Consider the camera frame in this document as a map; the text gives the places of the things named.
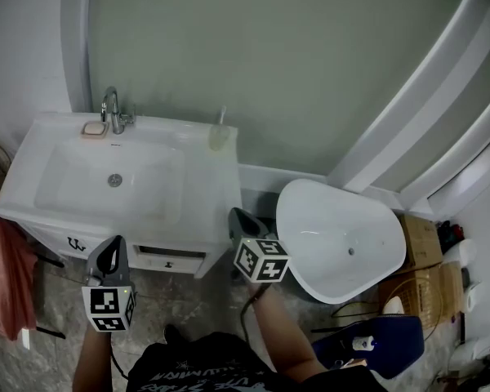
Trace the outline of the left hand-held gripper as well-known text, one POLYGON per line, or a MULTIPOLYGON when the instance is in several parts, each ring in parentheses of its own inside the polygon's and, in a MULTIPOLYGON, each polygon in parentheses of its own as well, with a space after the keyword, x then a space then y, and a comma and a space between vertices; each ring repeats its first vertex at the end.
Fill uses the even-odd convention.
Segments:
POLYGON ((97 332, 128 330, 136 308, 136 291, 129 275, 124 237, 115 235, 101 242, 89 255, 87 267, 90 275, 82 287, 82 298, 89 322, 97 332))

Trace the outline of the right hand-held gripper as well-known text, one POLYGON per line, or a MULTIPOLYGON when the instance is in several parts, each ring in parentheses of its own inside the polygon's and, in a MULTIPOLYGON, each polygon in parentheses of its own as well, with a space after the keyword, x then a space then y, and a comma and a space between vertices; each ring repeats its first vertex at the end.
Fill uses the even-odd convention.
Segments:
POLYGON ((283 243, 261 220, 242 208, 228 215, 229 238, 234 248, 234 267, 250 283, 279 283, 291 256, 283 243))

